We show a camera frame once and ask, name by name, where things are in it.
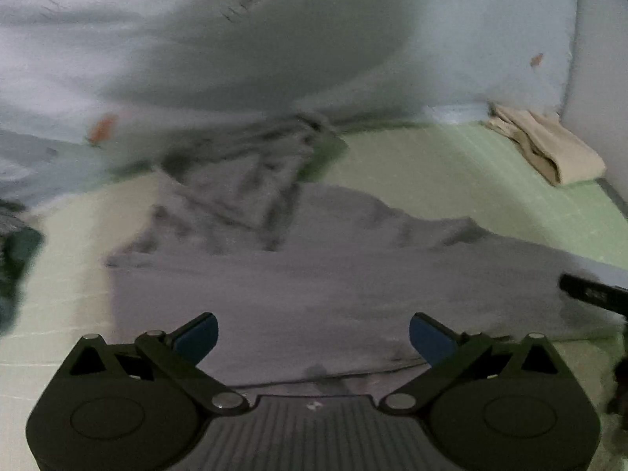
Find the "blue denim garment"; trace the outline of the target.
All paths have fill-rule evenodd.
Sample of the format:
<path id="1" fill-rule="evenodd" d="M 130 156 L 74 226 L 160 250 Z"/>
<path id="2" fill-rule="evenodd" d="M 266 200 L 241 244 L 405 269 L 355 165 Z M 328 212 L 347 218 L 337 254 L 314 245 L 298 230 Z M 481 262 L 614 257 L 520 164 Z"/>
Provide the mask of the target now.
<path id="1" fill-rule="evenodd" d="M 1 201 L 1 333 L 14 324 L 21 283 L 44 241 L 42 233 L 20 217 L 24 206 Z"/>

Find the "folded beige garment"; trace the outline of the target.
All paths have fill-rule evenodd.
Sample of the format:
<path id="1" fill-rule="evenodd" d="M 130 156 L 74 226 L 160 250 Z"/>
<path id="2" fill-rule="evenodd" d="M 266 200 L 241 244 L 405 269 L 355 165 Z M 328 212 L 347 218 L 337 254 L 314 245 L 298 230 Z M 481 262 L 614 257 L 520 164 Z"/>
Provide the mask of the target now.
<path id="1" fill-rule="evenodd" d="M 606 174 L 601 156 L 564 128 L 557 114 L 546 116 L 494 104 L 486 126 L 513 141 L 550 185 L 592 182 Z"/>

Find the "pale blue carrot-print sheet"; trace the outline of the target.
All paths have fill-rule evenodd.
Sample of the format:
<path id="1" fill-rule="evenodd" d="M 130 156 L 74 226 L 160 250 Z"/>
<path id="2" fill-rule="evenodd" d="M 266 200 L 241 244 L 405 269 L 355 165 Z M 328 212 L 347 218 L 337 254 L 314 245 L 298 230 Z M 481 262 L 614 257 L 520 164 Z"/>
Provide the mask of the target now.
<path id="1" fill-rule="evenodd" d="M 554 111 L 577 0 L 1 0 L 1 196 L 36 206 L 281 116 Z"/>

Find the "grey zip hoodie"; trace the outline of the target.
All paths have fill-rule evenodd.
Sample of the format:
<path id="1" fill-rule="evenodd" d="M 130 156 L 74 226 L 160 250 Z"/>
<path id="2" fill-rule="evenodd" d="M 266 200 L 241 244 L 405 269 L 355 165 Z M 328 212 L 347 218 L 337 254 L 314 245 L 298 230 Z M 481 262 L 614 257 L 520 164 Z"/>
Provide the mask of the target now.
<path id="1" fill-rule="evenodd" d="M 495 337 L 621 328 L 558 284 L 569 272 L 625 285 L 622 269 L 300 182 L 333 143 L 327 126 L 296 117 L 163 155 L 148 228 L 108 261 L 115 338 L 212 312 L 219 337 L 201 367 L 246 388 L 412 367 L 416 312 Z"/>

